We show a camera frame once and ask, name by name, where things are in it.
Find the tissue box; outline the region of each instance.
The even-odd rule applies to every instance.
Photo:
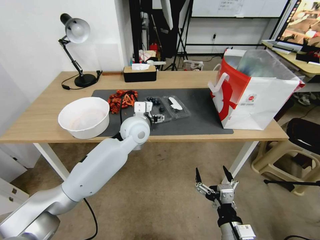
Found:
[[[125,82],[150,82],[157,80],[157,70],[155,66],[150,66],[147,70],[132,70],[124,67],[123,77]]]

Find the white table leg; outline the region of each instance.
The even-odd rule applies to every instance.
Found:
[[[48,143],[34,143],[34,146],[39,150],[43,157],[48,161],[51,167],[65,181],[69,176],[69,172],[58,156],[54,153]]]
[[[233,164],[229,168],[229,172],[232,174],[233,177],[237,175],[239,170],[242,168],[244,163],[247,161],[248,157],[256,147],[259,141],[253,141],[253,142],[245,142],[243,147],[241,148],[238,156],[234,160]],[[226,177],[222,180],[222,183],[228,183],[228,180]]]

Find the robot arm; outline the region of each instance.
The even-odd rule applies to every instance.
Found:
[[[60,220],[83,198],[99,191],[126,163],[128,154],[145,143],[150,135],[150,121],[146,116],[152,103],[135,102],[135,116],[120,127],[123,139],[108,138],[99,143],[60,186],[39,191],[23,203],[0,224],[3,238],[50,239]]]
[[[234,210],[234,190],[238,185],[231,173],[223,166],[225,175],[229,181],[227,184],[206,186],[202,183],[198,168],[196,168],[196,190],[206,199],[213,202],[219,215],[218,226],[221,230],[222,240],[254,240],[255,234],[250,225],[243,225],[242,220]]]

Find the logo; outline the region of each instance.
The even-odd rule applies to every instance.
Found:
[[[254,102],[254,100],[256,100],[257,95],[256,94],[250,94],[247,99],[246,102]]]

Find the red and white paper bag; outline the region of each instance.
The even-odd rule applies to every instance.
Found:
[[[304,84],[280,62],[277,64],[288,71],[287,79],[249,77],[225,60],[226,56],[242,57],[245,52],[228,49],[215,67],[216,84],[209,82],[208,87],[223,128],[263,130],[295,89]]]

